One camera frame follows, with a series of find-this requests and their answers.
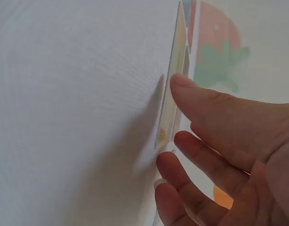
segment skin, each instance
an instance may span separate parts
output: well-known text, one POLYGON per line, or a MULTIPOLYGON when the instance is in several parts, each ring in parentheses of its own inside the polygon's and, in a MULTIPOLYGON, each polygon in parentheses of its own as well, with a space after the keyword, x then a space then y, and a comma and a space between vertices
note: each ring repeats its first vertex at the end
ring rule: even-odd
POLYGON ((175 144, 233 199, 230 210, 206 197, 170 152, 157 159, 167 183, 155 189, 165 226, 289 226, 289 104, 239 99, 175 75, 171 90, 192 122, 175 144))

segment white wall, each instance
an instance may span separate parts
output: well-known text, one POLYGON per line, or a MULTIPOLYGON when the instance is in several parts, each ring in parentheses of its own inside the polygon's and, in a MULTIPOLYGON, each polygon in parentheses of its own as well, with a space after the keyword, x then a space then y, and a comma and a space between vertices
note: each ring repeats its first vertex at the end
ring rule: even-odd
POLYGON ((176 0, 0 0, 0 226, 153 223, 176 0))

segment strawberry picture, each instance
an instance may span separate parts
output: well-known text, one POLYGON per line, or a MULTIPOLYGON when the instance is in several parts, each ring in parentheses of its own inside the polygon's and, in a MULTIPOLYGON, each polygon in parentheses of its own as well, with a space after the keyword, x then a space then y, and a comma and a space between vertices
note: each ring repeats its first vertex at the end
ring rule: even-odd
POLYGON ((221 82, 237 92, 238 85, 230 75, 249 55, 234 23, 219 9, 202 2, 194 81, 203 88, 221 82))

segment finger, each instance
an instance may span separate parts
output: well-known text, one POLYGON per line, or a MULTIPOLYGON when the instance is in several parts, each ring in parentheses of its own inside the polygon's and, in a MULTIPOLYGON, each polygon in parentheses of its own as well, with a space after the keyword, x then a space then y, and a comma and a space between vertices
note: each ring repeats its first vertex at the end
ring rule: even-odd
POLYGON ((175 144, 181 152, 201 169, 219 188, 235 198, 248 182, 249 175, 230 165, 191 133, 176 134, 175 144))
POLYGON ((289 105, 245 100, 195 86, 185 76, 171 79, 173 98, 208 146, 242 150, 267 161, 289 140, 289 105))
POLYGON ((165 226, 198 226, 187 215, 176 189, 167 183, 155 188, 155 200, 160 219, 165 226))
POLYGON ((179 193, 188 215, 198 225, 217 225, 228 211, 204 195, 190 180, 178 158, 173 153, 162 153, 157 166, 179 193))
POLYGON ((249 174, 251 173, 252 167, 257 160, 252 155, 240 149, 233 150, 233 149, 224 148, 224 149, 217 150, 217 152, 219 152, 223 156, 223 158, 226 161, 228 161, 229 164, 249 174))

